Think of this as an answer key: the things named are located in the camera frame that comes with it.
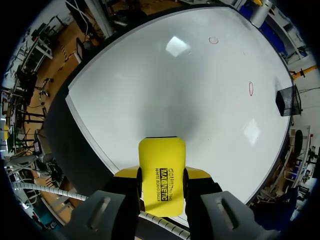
black mesh basket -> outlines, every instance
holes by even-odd
[[[301,115],[301,99],[296,85],[279,90],[275,103],[281,116]]]

white table surface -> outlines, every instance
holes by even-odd
[[[139,164],[143,138],[178,136],[187,166],[246,203],[282,148],[290,118],[275,99],[290,86],[280,57],[250,22],[206,7],[120,37],[82,69],[66,100],[111,172]],[[175,219],[188,224],[184,213]]]

yellow whiteboard eraser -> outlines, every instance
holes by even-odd
[[[145,138],[139,144],[145,211],[175,217],[184,208],[186,144],[178,137]]]

red circle drawing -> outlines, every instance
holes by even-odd
[[[219,40],[215,36],[211,36],[211,37],[209,37],[209,42],[211,44],[217,44],[219,42]]]
[[[251,81],[249,82],[249,94],[250,96],[254,94],[254,84]]]

chair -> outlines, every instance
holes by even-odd
[[[31,98],[34,95],[34,90],[38,89],[40,90],[39,95],[40,95],[40,103],[41,105],[44,105],[45,103],[42,101],[42,96],[45,95],[47,97],[50,97],[50,94],[45,91],[45,87],[47,85],[48,82],[53,82],[53,78],[47,78],[43,81],[42,86],[38,87],[36,86],[37,83],[37,73],[36,72],[25,72],[22,70],[21,65],[18,66],[17,70],[16,70],[16,77],[19,79],[20,81],[20,86],[22,89],[24,89],[23,92],[23,98],[25,100],[25,103],[27,105],[30,105],[31,102]]]

